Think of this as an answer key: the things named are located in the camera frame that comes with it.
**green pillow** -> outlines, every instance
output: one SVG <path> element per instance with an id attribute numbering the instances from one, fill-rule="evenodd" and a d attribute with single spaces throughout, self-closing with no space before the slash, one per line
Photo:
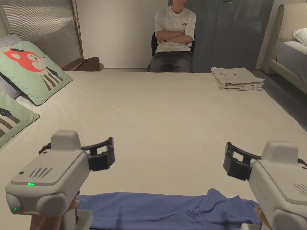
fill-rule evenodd
<path id="1" fill-rule="evenodd" d="M 0 77 L 37 106 L 72 79 L 29 41 L 0 48 Z"/>
<path id="2" fill-rule="evenodd" d="M 20 105 L 0 90 L 0 148 L 38 118 L 38 114 Z"/>

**hand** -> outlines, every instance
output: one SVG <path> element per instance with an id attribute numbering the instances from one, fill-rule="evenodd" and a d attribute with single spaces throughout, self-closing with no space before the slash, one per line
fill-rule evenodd
<path id="1" fill-rule="evenodd" d="M 72 202 L 70 203 L 68 209 L 66 212 L 70 211 L 70 210 L 73 210 L 75 208 L 77 208 L 80 204 L 80 201 L 77 199 L 77 196 L 80 194 L 80 191 L 77 192 L 75 198 L 72 200 Z"/>
<path id="2" fill-rule="evenodd" d="M 259 219 L 262 221 L 262 223 L 264 223 L 269 229 L 273 230 L 271 227 L 270 227 L 270 224 L 267 220 L 267 218 L 265 217 L 263 211 L 261 208 L 256 208 L 256 213 L 259 217 Z"/>
<path id="3" fill-rule="evenodd" d="M 80 191 L 77 192 L 75 198 L 70 203 L 66 212 L 71 211 L 79 206 L 80 201 L 77 199 L 79 194 Z M 32 215 L 30 230 L 58 230 L 61 220 L 62 215 L 58 217 L 42 217 L 40 215 Z"/>

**white t-shirt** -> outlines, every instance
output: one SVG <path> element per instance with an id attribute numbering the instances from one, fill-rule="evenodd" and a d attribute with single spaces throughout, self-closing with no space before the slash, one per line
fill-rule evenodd
<path id="1" fill-rule="evenodd" d="M 194 41 L 194 32 L 196 24 L 196 15 L 187 8 L 179 14 L 172 11 L 171 7 L 160 10 L 156 13 L 155 32 L 158 31 L 180 31 L 192 37 Z M 158 42 L 157 52 L 169 51 L 190 51 L 192 42 L 189 44 L 173 43 L 173 42 Z"/>

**black chair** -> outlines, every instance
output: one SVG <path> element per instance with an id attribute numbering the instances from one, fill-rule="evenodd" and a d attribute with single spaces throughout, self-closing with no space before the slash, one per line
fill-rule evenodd
<path id="1" fill-rule="evenodd" d="M 192 42 L 192 46 L 191 46 L 192 62 L 193 62 L 195 45 L 196 45 L 196 38 L 194 38 L 194 42 Z M 157 41 L 156 35 L 154 33 L 152 38 L 151 38 L 151 53 L 152 53 L 153 57 L 156 54 L 157 49 L 158 49 L 158 41 Z"/>

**bed frame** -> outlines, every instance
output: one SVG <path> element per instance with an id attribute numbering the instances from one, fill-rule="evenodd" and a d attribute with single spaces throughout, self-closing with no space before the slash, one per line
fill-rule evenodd
<path id="1" fill-rule="evenodd" d="M 297 41 L 293 32 L 302 28 L 307 28 L 307 3 L 281 5 L 277 12 L 262 70 L 268 74 L 278 73 L 307 94 L 307 84 L 276 61 L 281 44 L 285 41 Z"/>

